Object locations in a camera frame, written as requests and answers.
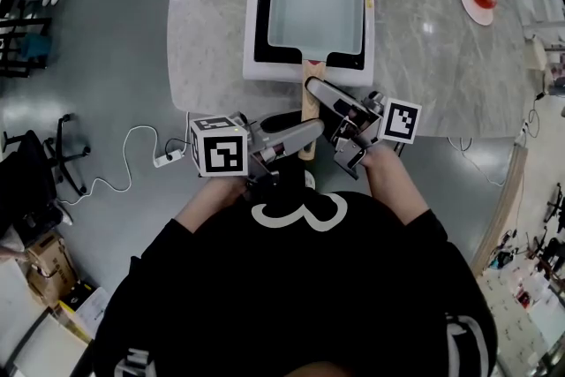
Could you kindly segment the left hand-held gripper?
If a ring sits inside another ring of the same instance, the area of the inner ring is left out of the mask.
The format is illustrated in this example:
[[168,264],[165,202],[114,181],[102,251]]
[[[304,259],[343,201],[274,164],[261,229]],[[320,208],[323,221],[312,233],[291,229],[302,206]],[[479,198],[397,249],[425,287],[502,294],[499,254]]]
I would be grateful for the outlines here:
[[297,153],[324,131],[320,119],[301,121],[301,111],[266,114],[250,121],[241,112],[189,121],[192,159],[202,177],[244,177],[251,187],[275,186],[269,165]]

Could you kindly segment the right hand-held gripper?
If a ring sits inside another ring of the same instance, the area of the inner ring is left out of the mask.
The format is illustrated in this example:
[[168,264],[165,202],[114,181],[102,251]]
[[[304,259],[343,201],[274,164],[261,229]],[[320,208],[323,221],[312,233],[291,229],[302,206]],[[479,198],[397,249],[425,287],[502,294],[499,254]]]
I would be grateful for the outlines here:
[[305,88],[320,103],[323,137],[335,148],[334,161],[357,179],[357,166],[381,140],[414,142],[421,107],[372,91],[361,101],[341,88],[309,77]]

